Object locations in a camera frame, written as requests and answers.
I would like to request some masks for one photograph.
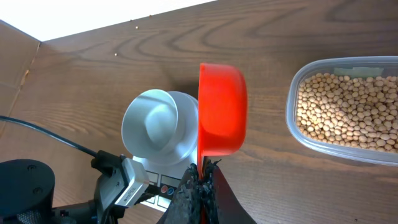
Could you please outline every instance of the table surface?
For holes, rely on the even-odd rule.
[[[94,150],[128,154],[121,121],[141,92],[197,95],[199,64],[238,67],[248,131],[221,170],[258,223],[396,223],[398,168],[307,149],[285,124],[295,73],[314,60],[398,54],[398,4],[366,0],[219,0],[41,44],[11,116]],[[91,157],[7,124],[0,161],[37,159],[55,172],[54,206],[93,197]],[[121,223],[155,223],[137,205]]]

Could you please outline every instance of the red plastic scoop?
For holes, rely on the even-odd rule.
[[[203,156],[230,155],[246,135],[248,93],[242,73],[229,65],[200,65],[198,171]]]

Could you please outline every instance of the container of chickpeas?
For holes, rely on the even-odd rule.
[[[312,62],[292,80],[286,122],[316,151],[398,166],[398,57]]]

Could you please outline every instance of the white scale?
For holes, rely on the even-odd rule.
[[[175,145],[174,150],[162,157],[132,158],[144,165],[150,184],[160,187],[161,191],[160,195],[141,203],[162,212],[169,207],[186,169],[191,163],[197,164],[198,101],[178,91],[169,91],[168,94],[177,105],[178,121],[184,123],[185,129],[181,140]]]

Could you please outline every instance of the green tape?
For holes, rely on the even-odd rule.
[[[367,78],[379,77],[383,73],[383,68],[367,68],[367,67],[354,67],[354,68],[335,68],[334,74],[337,76],[348,75],[351,78]]]

